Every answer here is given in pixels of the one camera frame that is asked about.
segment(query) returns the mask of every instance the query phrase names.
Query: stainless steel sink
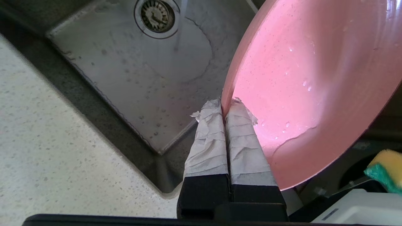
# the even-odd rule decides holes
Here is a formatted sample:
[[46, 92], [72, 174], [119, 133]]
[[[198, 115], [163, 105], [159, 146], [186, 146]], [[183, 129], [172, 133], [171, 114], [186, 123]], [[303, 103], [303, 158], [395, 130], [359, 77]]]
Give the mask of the stainless steel sink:
[[[159, 6], [160, 14], [145, 2], [0, 0], [0, 33], [170, 193], [195, 136], [189, 115], [221, 94], [237, 45], [264, 1], [188, 0], [184, 19], [180, 0], [164, 0], [169, 6]], [[402, 116], [400, 90], [365, 138], [402, 138], [394, 123]]]

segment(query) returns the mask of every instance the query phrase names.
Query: sponge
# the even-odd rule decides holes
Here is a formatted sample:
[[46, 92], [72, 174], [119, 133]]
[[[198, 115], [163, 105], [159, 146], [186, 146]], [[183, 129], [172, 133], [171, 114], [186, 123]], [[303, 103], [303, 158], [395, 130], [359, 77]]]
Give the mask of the sponge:
[[368, 167], [381, 164], [395, 186], [402, 189], [402, 154], [391, 149], [380, 151]]

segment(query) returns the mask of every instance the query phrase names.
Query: drain strainer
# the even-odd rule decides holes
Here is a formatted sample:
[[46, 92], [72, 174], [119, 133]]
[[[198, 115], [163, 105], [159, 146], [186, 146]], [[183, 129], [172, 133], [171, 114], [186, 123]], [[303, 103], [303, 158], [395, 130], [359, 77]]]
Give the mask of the drain strainer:
[[146, 35], [165, 39], [177, 31], [179, 8], [173, 0], [138, 0], [134, 18], [139, 29]]

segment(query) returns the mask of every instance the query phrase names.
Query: speckled white countertop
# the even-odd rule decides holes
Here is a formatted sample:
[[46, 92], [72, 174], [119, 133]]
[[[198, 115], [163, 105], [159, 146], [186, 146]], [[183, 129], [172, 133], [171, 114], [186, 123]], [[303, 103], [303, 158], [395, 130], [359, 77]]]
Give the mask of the speckled white countertop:
[[0, 36], [0, 225], [39, 213], [174, 218], [174, 196], [164, 198]]

